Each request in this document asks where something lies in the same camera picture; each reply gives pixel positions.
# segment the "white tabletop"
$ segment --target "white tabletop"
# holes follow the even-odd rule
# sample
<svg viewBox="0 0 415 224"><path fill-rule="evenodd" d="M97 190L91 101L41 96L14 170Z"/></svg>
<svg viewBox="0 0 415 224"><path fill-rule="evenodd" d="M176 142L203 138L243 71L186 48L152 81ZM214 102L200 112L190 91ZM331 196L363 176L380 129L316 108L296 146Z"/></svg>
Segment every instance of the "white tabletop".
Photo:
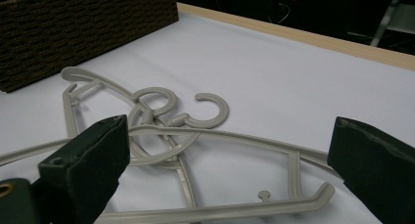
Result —
<svg viewBox="0 0 415 224"><path fill-rule="evenodd" d="M230 107L228 119L217 127L220 130L328 152L336 116L344 116L415 145L414 71L223 22L179 16L179 22L78 67L131 92L151 86L172 90L180 101L171 115L214 117L217 107L196 102L194 95L216 94ZM0 154L68 137L62 104L68 86L55 75L11 94L0 93ZM75 111L80 129L105 117L128 114L133 107L107 89L92 92ZM150 149L151 153L162 150ZM34 181L36 164L45 157L1 167L0 180ZM184 157L199 206L259 202L261 190L270 191L272 201L288 198L287 159L282 155L203 140L186 150ZM336 187L323 209L217 223L379 223L342 180L306 163L301 166L306 196L324 181ZM186 207L175 171L128 167L119 182L107 212Z"/></svg>

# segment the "woven basket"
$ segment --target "woven basket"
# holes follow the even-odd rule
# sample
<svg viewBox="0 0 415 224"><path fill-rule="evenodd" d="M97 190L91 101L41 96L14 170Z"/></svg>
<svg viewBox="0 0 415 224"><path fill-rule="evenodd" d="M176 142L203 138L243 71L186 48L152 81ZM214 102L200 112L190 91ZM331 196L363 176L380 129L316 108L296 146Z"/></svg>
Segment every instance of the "woven basket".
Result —
<svg viewBox="0 0 415 224"><path fill-rule="evenodd" d="M0 90L22 88L177 21L176 0L0 2Z"/></svg>

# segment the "hanger hook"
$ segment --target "hanger hook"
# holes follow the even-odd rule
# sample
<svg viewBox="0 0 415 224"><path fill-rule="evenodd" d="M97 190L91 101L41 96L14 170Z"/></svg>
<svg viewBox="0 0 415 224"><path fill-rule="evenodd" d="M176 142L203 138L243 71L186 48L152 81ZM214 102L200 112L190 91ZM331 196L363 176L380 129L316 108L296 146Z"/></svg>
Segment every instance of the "hanger hook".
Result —
<svg viewBox="0 0 415 224"><path fill-rule="evenodd" d="M216 103L219 106L219 114L213 118L208 120L198 120L194 119L187 113L182 113L175 117L174 119L167 120L166 124L169 127L180 127L183 124L187 124L192 128L214 128L221 123L223 123L229 115L229 106L226 102L217 95L209 94L209 93L199 93L195 96L197 101L211 101Z"/></svg>

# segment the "dark brown basket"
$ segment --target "dark brown basket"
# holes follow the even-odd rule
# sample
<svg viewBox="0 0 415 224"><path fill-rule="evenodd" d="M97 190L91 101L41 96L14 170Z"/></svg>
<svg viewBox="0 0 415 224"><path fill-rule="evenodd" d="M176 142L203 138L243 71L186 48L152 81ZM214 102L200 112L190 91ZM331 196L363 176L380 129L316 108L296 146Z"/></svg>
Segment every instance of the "dark brown basket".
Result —
<svg viewBox="0 0 415 224"><path fill-rule="evenodd" d="M176 0L0 2L0 90L22 88L176 21Z"/></svg>

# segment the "white table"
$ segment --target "white table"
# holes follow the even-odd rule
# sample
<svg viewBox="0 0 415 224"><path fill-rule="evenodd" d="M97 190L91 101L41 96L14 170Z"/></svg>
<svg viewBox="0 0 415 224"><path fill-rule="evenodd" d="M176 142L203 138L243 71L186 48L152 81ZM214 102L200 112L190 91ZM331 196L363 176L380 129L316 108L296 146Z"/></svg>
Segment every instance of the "white table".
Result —
<svg viewBox="0 0 415 224"><path fill-rule="evenodd" d="M250 134L328 152L336 116L369 123L415 145L415 72L298 41L181 12L180 22L133 41L79 67L101 74L134 92L160 86L180 99L172 115L198 119L216 115L194 95L214 93L230 115L217 129ZM11 94L0 94L0 154L67 137L62 93L69 83L52 76ZM162 105L151 102L152 107ZM77 108L81 129L99 119L129 113L112 91L96 91ZM163 147L150 148L152 154ZM37 179L46 155L0 168L0 180ZM203 140L184 157L200 206L260 202L287 195L287 159L244 145ZM303 192L313 195L324 182L337 192L323 209L303 214L214 223L379 223L329 173L303 163ZM174 171L128 167L106 211L185 207Z"/></svg>

